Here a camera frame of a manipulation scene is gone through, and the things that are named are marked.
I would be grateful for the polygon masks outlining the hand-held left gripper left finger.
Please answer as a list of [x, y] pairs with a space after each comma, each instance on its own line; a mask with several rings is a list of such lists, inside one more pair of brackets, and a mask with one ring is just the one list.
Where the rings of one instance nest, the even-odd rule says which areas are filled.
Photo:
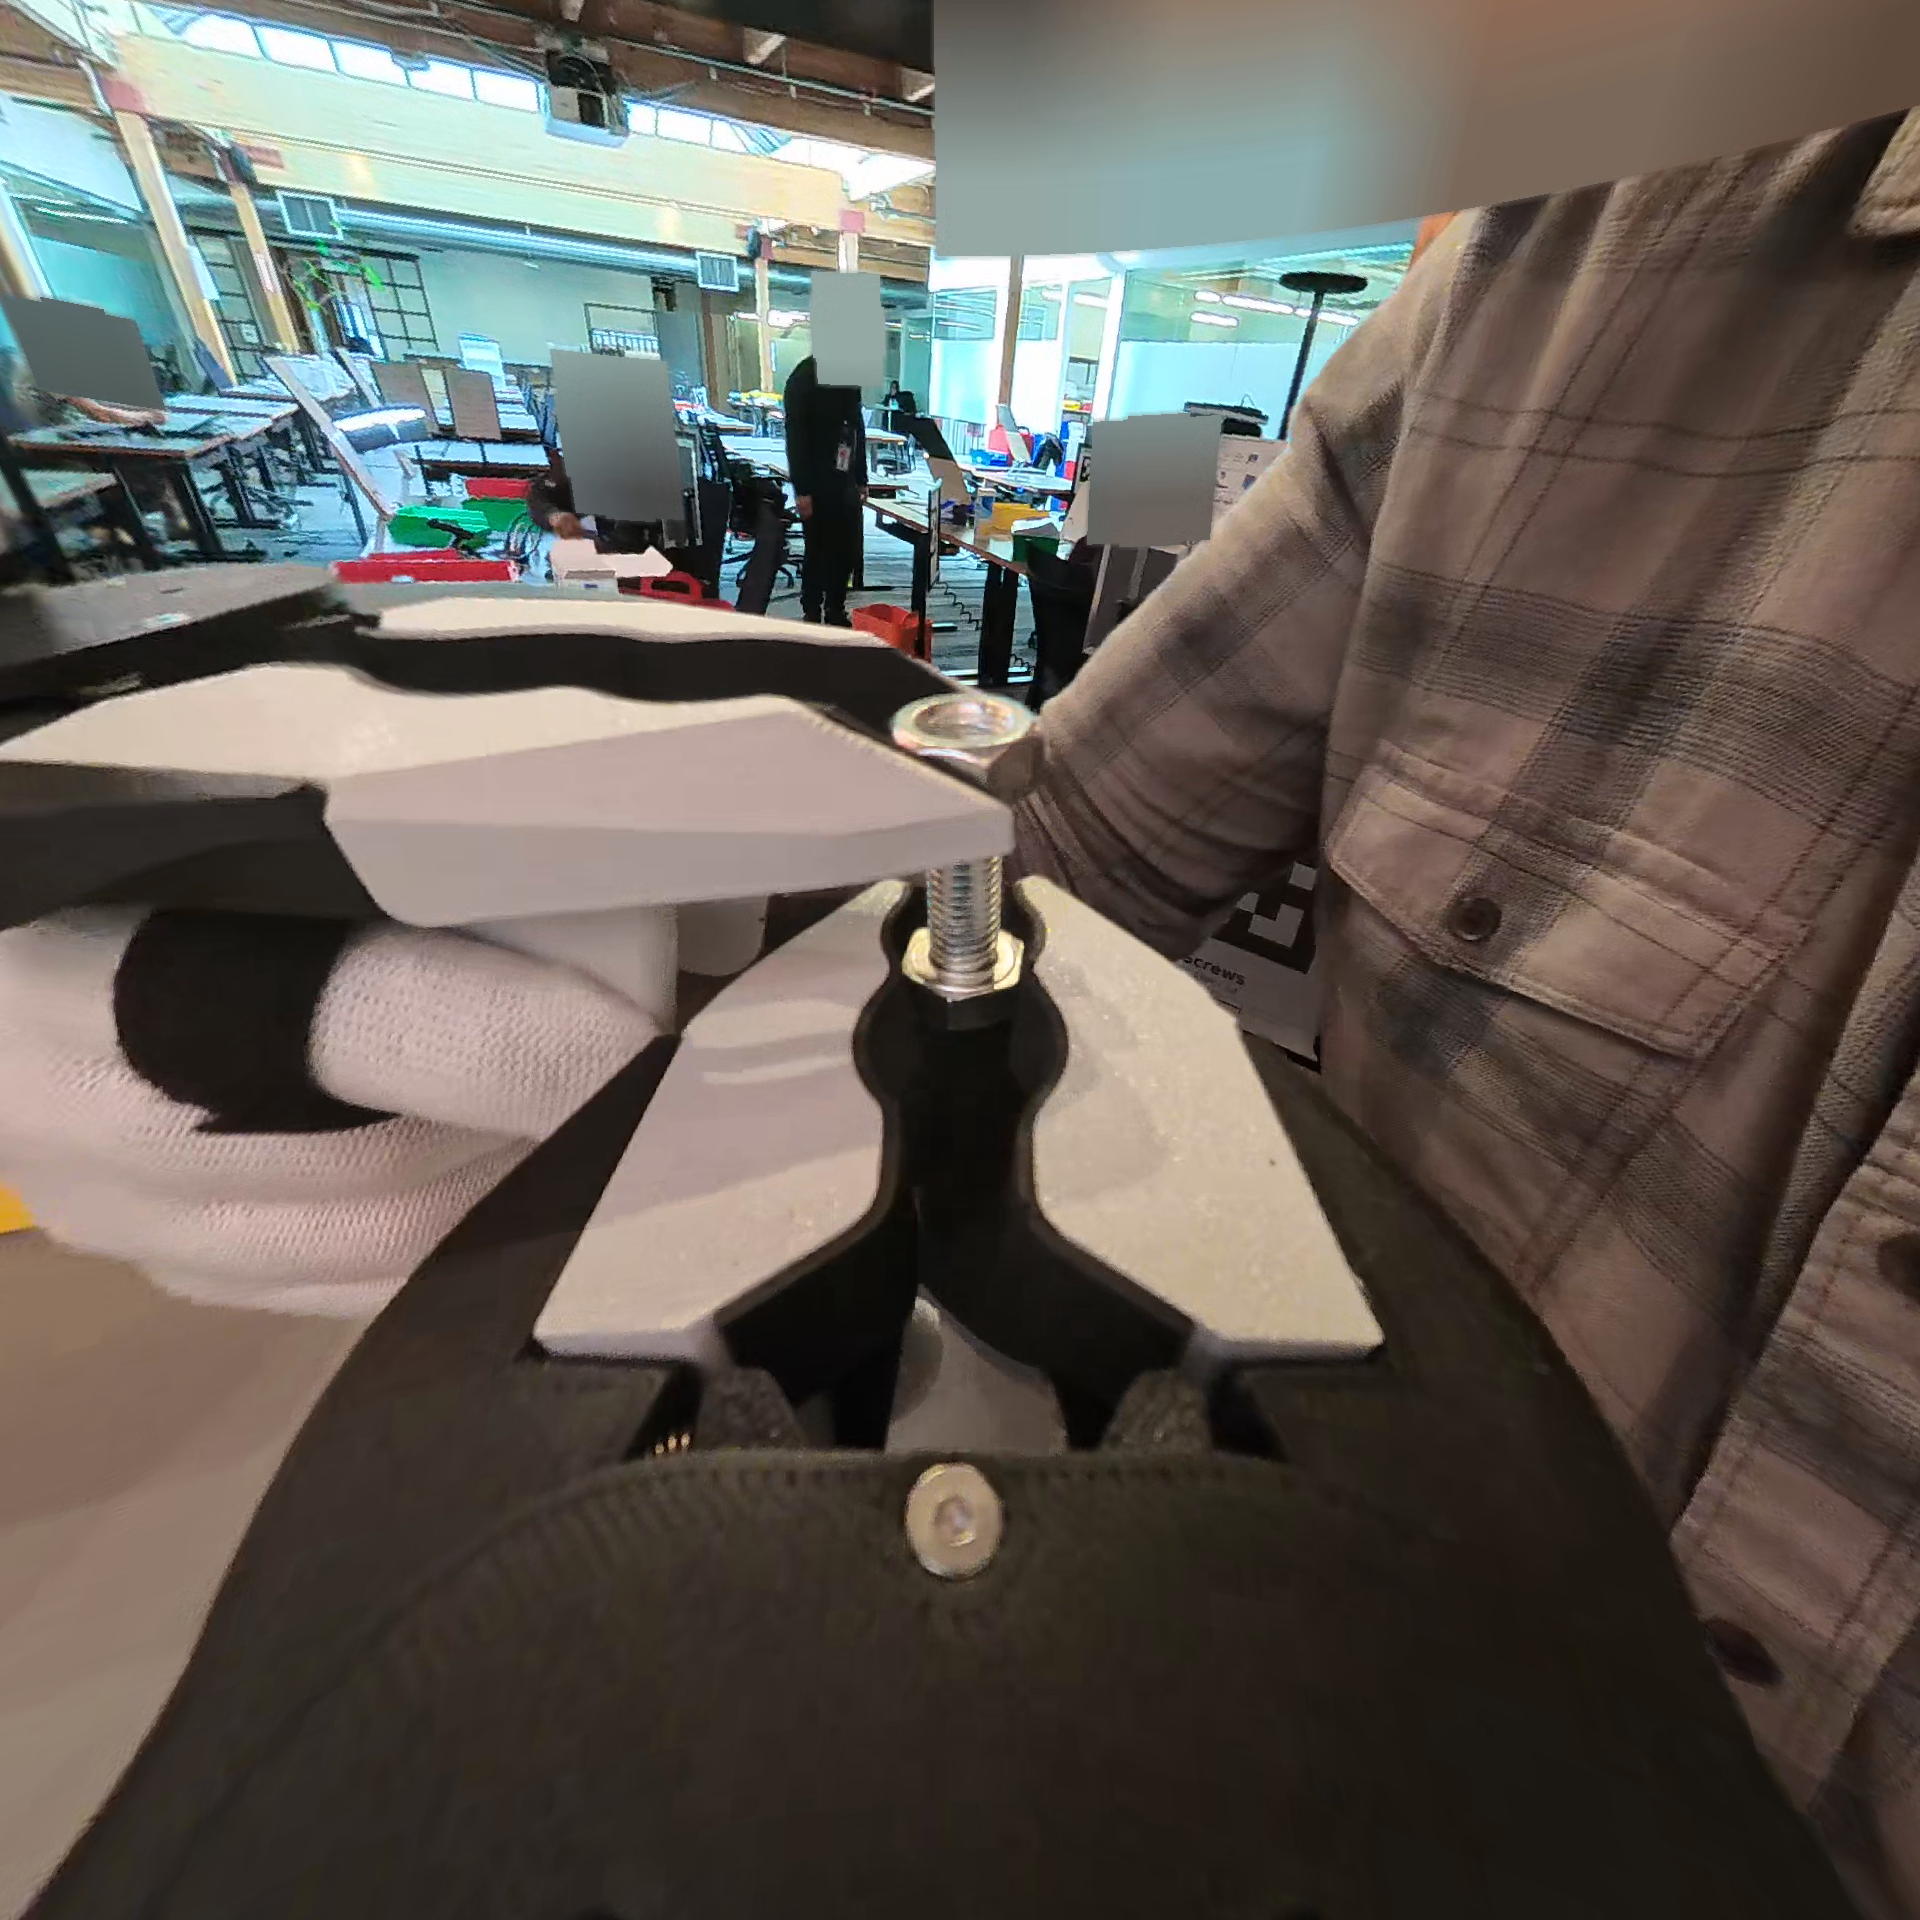
[[836, 1448], [887, 1446], [920, 1223], [858, 1048], [912, 898], [882, 880], [793, 934], [537, 1151], [537, 1358], [769, 1377]]

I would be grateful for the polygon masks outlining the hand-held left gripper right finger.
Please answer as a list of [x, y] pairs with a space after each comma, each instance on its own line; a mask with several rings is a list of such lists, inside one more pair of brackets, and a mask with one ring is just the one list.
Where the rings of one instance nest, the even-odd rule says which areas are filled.
[[1208, 1402], [1386, 1334], [1235, 1019], [1050, 880], [998, 1042], [998, 1350], [1096, 1442], [1145, 1377]]

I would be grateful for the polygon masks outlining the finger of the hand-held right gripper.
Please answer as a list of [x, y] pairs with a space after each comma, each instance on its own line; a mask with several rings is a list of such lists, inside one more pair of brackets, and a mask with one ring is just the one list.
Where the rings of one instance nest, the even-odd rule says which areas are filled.
[[906, 878], [1012, 814], [776, 696], [415, 694], [264, 663], [4, 744], [2, 924], [89, 906], [483, 928]]
[[444, 698], [572, 688], [634, 704], [785, 700], [875, 739], [906, 707], [980, 698], [864, 632], [552, 592], [315, 612], [288, 628], [286, 657]]

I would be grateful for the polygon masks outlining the silver hex nut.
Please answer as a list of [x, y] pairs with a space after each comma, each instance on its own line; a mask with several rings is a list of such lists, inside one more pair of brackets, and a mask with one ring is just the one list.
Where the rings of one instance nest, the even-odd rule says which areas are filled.
[[954, 1026], [1003, 1016], [1024, 976], [1024, 943], [1001, 928], [991, 945], [946, 951], [930, 928], [915, 928], [902, 956], [902, 976], [928, 1017]]

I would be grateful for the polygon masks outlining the silver hex bolt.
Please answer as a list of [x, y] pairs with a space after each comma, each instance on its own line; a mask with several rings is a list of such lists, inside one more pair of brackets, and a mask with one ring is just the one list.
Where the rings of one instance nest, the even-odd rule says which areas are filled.
[[[1040, 775], [1038, 715], [1003, 696], [961, 688], [902, 710], [894, 744], [963, 777], [998, 803], [1018, 803]], [[991, 945], [1001, 930], [1003, 855], [927, 874], [927, 928], [946, 948]]]

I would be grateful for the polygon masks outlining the person's right forearm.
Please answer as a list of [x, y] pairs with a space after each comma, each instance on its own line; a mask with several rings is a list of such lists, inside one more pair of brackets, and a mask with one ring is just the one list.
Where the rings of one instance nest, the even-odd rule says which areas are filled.
[[1184, 961], [1236, 900], [1320, 858], [1358, 755], [1366, 560], [1288, 528], [1180, 566], [1044, 710], [1024, 872]]

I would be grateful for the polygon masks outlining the person's right hand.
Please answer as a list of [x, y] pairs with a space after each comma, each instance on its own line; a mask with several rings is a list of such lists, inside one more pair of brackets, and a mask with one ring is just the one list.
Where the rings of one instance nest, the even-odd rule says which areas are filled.
[[355, 1316], [662, 1040], [766, 900], [404, 928], [79, 908], [2, 939], [4, 1187], [203, 1306]]

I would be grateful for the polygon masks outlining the black framed sign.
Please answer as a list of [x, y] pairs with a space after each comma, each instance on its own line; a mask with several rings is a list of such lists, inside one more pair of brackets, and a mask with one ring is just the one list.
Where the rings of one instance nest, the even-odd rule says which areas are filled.
[[1322, 1062], [1324, 983], [1315, 961], [1315, 884], [1311, 863], [1289, 863], [1190, 956], [1186, 968], [1233, 1014], [1243, 1036], [1292, 1062]]

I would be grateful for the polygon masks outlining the black floor lamp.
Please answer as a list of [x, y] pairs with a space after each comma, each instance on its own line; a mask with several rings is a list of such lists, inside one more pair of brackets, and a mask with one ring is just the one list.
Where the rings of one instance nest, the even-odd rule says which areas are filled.
[[1294, 356], [1294, 371], [1288, 384], [1288, 396], [1280, 411], [1278, 439], [1289, 439], [1292, 415], [1305, 386], [1308, 362], [1312, 356], [1312, 340], [1322, 326], [1324, 310], [1331, 297], [1355, 297], [1367, 291], [1367, 279], [1354, 273], [1336, 270], [1294, 270], [1280, 276], [1280, 286], [1297, 297], [1308, 299], [1304, 323], [1304, 339]]

